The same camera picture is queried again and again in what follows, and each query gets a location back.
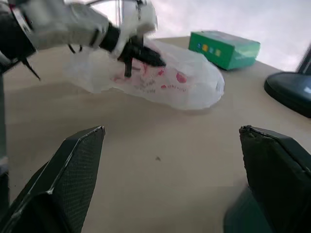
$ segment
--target robotic arm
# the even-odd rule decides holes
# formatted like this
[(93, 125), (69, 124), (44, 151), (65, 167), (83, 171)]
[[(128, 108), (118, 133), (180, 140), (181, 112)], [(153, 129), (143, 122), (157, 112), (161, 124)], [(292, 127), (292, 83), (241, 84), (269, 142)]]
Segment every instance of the robotic arm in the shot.
[(2, 70), (36, 50), (66, 44), (101, 48), (124, 62), (131, 76), (132, 59), (151, 66), (165, 66), (160, 55), (143, 45), (145, 33), (155, 30), (156, 14), (151, 3), (138, 1), (137, 9), (114, 27), (103, 15), (81, 3), (63, 0), (22, 0), (0, 15), (0, 63)]

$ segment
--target table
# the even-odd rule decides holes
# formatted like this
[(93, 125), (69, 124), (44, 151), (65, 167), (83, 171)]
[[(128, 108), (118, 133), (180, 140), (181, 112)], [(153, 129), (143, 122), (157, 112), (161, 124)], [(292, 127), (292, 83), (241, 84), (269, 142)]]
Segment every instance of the table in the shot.
[[(189, 38), (161, 39), (186, 48)], [(222, 71), (225, 95), (211, 109), (183, 112), (116, 90), (90, 94), (62, 73), (70, 51), (41, 52), (4, 78), (10, 197), (79, 130), (106, 137), (83, 232), (221, 232), (228, 206), (247, 184), (238, 129), (254, 125), (311, 151), (311, 121), (268, 96), (277, 69)]]

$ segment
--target green box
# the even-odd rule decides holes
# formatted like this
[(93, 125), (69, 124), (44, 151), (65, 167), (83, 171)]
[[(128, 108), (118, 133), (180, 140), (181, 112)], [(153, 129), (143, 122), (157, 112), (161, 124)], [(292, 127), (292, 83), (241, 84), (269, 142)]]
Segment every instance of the green box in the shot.
[(219, 31), (191, 32), (189, 49), (229, 70), (254, 64), (260, 43)]

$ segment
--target beige table surface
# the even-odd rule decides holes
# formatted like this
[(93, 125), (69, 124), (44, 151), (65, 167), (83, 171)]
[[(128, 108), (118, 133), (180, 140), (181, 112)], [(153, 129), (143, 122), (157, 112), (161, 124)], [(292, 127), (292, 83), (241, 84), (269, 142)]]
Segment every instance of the beige table surface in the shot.
[[(187, 47), (188, 38), (163, 39)], [(5, 75), (11, 200), (62, 143), (104, 125), (106, 137), (83, 232), (221, 232), (223, 215), (246, 184), (238, 129), (267, 128), (311, 151), (311, 121), (269, 97), (276, 69), (223, 72), (225, 95), (211, 109), (182, 112), (119, 91), (90, 94), (68, 83), (67, 48), (30, 59)]]

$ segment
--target plastic bag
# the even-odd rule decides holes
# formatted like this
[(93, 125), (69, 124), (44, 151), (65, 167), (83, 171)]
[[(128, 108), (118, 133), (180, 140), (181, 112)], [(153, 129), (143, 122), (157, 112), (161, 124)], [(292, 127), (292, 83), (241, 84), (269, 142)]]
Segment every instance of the plastic bag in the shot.
[(84, 49), (72, 55), (66, 74), (72, 83), (92, 93), (117, 88), (177, 109), (209, 108), (221, 98), (224, 79), (204, 55), (159, 41), (147, 41), (147, 46), (160, 52), (166, 67), (133, 61), (132, 77), (126, 78), (123, 63), (103, 50)]

